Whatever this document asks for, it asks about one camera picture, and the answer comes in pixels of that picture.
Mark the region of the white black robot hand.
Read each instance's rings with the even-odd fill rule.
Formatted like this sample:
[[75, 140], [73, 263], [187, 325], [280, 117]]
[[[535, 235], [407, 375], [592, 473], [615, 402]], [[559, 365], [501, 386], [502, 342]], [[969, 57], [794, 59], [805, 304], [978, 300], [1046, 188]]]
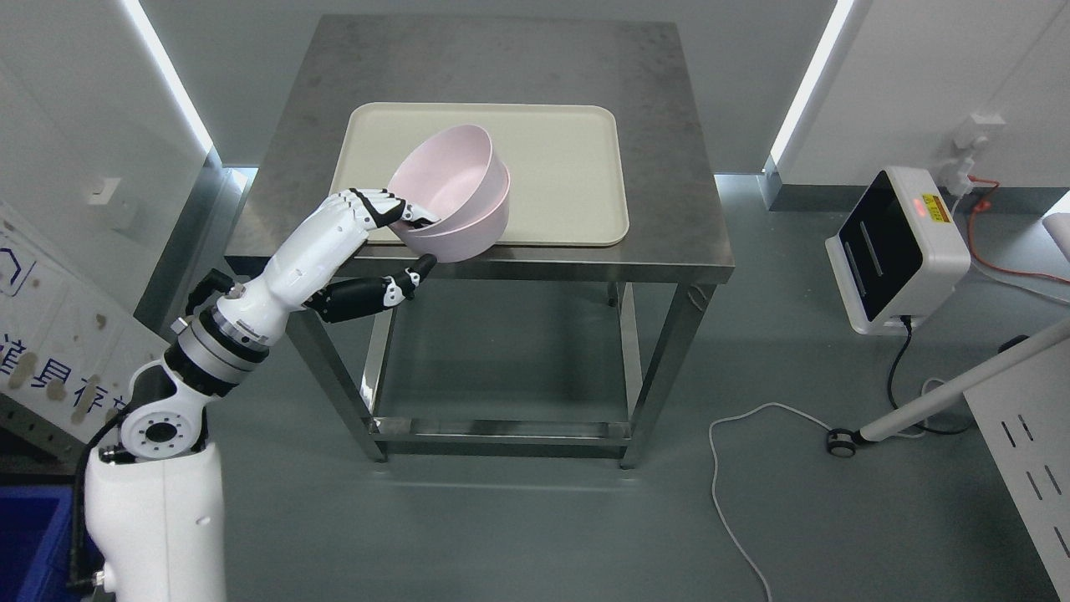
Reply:
[[265, 345], [280, 338], [293, 312], [360, 251], [369, 232], [394, 222], [418, 227], [440, 221], [435, 213], [385, 188], [343, 188], [328, 195], [275, 254], [241, 296], [219, 298], [218, 312], [249, 338]]

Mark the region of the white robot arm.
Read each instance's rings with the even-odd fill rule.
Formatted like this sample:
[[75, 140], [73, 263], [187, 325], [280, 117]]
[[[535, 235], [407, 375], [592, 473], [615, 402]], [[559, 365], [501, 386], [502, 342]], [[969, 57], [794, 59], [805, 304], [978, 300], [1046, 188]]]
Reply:
[[119, 601], [224, 601], [221, 453], [207, 404], [268, 358], [324, 272], [268, 268], [192, 317], [163, 358], [131, 377], [129, 404], [78, 461], [68, 589]]

